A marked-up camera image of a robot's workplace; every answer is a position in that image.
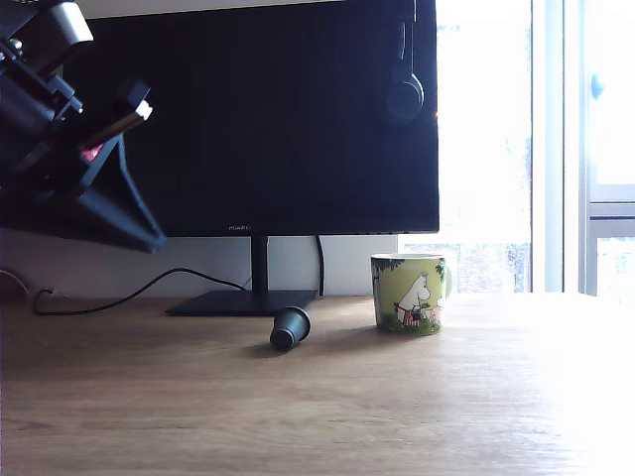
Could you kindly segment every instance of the window handle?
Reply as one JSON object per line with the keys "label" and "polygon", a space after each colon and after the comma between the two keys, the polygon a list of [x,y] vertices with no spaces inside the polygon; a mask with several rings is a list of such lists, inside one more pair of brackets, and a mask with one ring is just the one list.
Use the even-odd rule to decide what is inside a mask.
{"label": "window handle", "polygon": [[602,95],[602,92],[604,92],[605,87],[606,86],[604,85],[604,82],[599,77],[599,74],[597,72],[594,73],[593,76],[591,77],[591,95],[593,96],[593,99],[595,100],[599,99],[600,96]]}

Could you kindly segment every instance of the monitor screen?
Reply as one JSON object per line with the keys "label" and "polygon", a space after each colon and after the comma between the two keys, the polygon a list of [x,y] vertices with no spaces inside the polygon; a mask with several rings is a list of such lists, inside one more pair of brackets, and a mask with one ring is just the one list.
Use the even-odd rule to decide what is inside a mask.
{"label": "monitor screen", "polygon": [[381,114],[400,48],[392,0],[105,18],[64,78],[86,110],[128,77],[154,113],[129,171],[168,236],[439,230],[437,24],[419,0],[423,109]]}

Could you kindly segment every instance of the headphones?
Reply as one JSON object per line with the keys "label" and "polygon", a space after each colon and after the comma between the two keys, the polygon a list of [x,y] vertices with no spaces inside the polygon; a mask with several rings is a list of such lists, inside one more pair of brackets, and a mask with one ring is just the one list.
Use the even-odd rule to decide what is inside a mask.
{"label": "headphones", "polygon": [[390,86],[386,93],[384,114],[392,126],[405,126],[419,115],[424,106],[424,88],[414,71],[414,35],[417,22],[417,0],[407,14],[398,15],[399,49],[391,68]]}

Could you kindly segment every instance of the ceramic mug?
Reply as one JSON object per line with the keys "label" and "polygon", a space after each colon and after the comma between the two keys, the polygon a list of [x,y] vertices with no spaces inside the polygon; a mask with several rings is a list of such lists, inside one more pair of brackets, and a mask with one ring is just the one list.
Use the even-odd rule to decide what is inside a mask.
{"label": "ceramic mug", "polygon": [[371,268],[379,329],[419,335],[442,329],[452,286],[443,255],[373,255]]}

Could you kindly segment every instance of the cable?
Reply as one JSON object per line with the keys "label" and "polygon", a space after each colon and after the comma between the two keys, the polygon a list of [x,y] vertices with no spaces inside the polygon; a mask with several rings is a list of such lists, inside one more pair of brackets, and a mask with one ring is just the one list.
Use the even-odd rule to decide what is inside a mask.
{"label": "cable", "polygon": [[35,315],[68,316],[68,315],[85,315],[85,314],[93,314],[95,312],[101,312],[103,310],[111,309],[112,307],[116,307],[117,305],[123,304],[124,302],[127,302],[130,299],[133,299],[133,298],[137,297],[142,292],[144,292],[148,288],[151,288],[153,285],[155,285],[157,282],[159,282],[160,280],[162,280],[166,276],[172,275],[174,273],[189,273],[191,275],[195,275],[195,276],[198,276],[200,278],[204,278],[206,280],[212,281],[214,283],[218,283],[220,285],[230,286],[232,288],[236,288],[236,289],[241,290],[241,291],[247,291],[247,290],[245,290],[244,287],[242,287],[240,285],[236,285],[236,284],[230,283],[228,281],[218,280],[217,278],[213,278],[211,276],[205,275],[205,274],[200,273],[198,271],[189,270],[187,268],[174,268],[173,270],[165,271],[162,275],[160,275],[157,278],[155,278],[154,280],[152,280],[150,283],[148,283],[146,286],[141,288],[136,293],[133,293],[132,295],[130,295],[128,297],[125,297],[123,299],[117,300],[116,302],[112,302],[111,304],[102,305],[100,307],[95,307],[93,309],[67,310],[67,311],[62,311],[62,312],[41,311],[41,310],[38,309],[38,300],[40,299],[40,297],[43,294],[48,294],[48,295],[52,295],[53,294],[53,291],[51,291],[51,290],[41,290],[41,291],[39,291],[36,294],[35,298],[33,299],[33,314],[35,314]]}
{"label": "cable", "polygon": [[5,271],[5,270],[0,270],[0,275],[5,275],[13,279],[16,283],[18,283],[18,285],[20,285],[20,288],[24,290],[27,296],[30,294],[29,290],[27,289],[27,285],[25,285],[24,282],[13,273],[9,273],[8,271]]}
{"label": "cable", "polygon": [[242,285],[242,287],[246,289],[246,288],[247,288],[247,285],[248,285],[249,283],[251,283],[251,280],[252,280],[253,278],[254,278],[253,276],[250,276],[250,277],[249,277],[249,279],[245,282],[245,284],[244,284],[244,285]]}
{"label": "cable", "polygon": [[319,295],[324,296],[324,248],[321,238],[316,235],[317,255],[319,256]]}

